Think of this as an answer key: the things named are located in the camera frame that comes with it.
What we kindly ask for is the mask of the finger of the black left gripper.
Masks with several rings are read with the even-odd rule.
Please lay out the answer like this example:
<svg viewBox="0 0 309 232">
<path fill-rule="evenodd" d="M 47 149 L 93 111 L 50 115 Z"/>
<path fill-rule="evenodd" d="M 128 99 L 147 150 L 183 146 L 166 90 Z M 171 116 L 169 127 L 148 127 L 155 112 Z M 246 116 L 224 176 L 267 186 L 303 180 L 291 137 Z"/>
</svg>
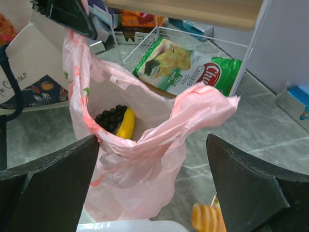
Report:
<svg viewBox="0 0 309 232">
<path fill-rule="evenodd" d="M 95 25 L 80 0 L 32 0 L 32 9 L 89 39 L 98 36 Z"/>
</svg>

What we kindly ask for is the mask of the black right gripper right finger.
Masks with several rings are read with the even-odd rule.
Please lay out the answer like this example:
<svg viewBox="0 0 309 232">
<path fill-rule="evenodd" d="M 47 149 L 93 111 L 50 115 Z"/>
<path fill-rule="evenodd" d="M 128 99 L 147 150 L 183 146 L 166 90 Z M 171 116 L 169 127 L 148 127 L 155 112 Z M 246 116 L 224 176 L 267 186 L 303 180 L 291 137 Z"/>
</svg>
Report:
<svg viewBox="0 0 309 232">
<path fill-rule="evenodd" d="M 214 134 L 208 161 L 229 232 L 307 232 L 309 177 L 246 153 Z"/>
</svg>

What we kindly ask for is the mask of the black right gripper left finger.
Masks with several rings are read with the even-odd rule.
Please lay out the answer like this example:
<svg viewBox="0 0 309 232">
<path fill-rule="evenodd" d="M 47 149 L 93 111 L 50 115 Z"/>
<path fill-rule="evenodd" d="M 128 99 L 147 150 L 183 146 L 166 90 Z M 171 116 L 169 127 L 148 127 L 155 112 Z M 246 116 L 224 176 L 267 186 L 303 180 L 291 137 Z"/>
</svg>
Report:
<svg viewBox="0 0 309 232">
<path fill-rule="evenodd" d="M 2 232 L 74 232 L 98 157 L 89 135 L 59 151 L 0 172 Z"/>
</svg>

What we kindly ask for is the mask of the beige canvas tote bag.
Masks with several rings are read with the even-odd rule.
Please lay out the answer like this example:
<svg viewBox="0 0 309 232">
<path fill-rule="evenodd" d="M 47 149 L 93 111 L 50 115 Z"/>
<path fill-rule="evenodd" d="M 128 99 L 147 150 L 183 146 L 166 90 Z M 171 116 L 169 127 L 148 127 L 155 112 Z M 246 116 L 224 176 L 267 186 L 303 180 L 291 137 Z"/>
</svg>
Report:
<svg viewBox="0 0 309 232">
<path fill-rule="evenodd" d="M 22 112 L 67 107 L 62 68 L 64 27 L 29 0 L 0 2 L 0 121 Z"/>
</svg>

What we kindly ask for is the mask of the pink plastic grocery bag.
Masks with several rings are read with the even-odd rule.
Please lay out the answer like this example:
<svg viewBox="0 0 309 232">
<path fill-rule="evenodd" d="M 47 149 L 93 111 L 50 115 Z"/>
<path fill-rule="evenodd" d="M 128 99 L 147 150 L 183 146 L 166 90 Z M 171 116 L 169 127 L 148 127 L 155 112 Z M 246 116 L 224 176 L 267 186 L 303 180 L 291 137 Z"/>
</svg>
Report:
<svg viewBox="0 0 309 232">
<path fill-rule="evenodd" d="M 99 142 L 86 211 L 98 222 L 156 217 L 174 195 L 186 137 L 222 125 L 236 112 L 240 97 L 195 84 L 165 99 L 119 64 L 99 60 L 86 38 L 70 29 L 64 31 L 62 59 L 76 138 L 93 134 Z M 118 104 L 136 116 L 132 139 L 113 135 L 94 119 Z"/>
</svg>

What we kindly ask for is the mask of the dark grape bunch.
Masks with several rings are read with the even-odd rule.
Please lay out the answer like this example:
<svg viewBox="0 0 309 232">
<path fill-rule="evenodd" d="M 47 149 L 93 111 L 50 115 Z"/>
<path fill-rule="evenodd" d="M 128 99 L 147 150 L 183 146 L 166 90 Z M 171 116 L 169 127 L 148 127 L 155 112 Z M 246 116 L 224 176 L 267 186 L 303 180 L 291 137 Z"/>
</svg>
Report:
<svg viewBox="0 0 309 232">
<path fill-rule="evenodd" d="M 125 105 L 117 105 L 110 110 L 104 110 L 102 113 L 97 114 L 95 122 L 106 131 L 116 134 L 124 120 L 124 115 L 127 110 Z"/>
</svg>

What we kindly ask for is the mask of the yellow banana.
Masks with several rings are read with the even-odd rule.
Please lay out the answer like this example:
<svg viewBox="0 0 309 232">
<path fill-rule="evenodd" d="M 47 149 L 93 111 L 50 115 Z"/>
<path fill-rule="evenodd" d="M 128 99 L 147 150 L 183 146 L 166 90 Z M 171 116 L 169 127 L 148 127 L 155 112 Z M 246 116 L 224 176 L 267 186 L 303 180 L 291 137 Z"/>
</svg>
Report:
<svg viewBox="0 0 309 232">
<path fill-rule="evenodd" d="M 117 137 L 122 139 L 131 139 L 135 128 L 135 114 L 129 107 L 124 112 L 123 120 L 120 123 L 119 129 L 116 133 Z"/>
</svg>

